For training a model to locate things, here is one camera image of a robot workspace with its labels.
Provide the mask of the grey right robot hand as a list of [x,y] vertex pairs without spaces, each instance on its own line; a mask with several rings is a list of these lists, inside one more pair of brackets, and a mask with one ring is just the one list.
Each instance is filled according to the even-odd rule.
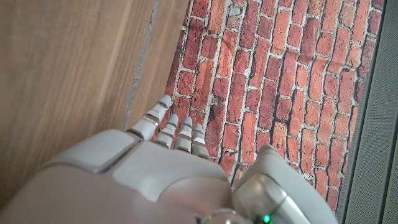
[[336,223],[271,146],[235,186],[204,132],[163,96],[127,131],[98,133],[48,161],[1,210],[2,223]]

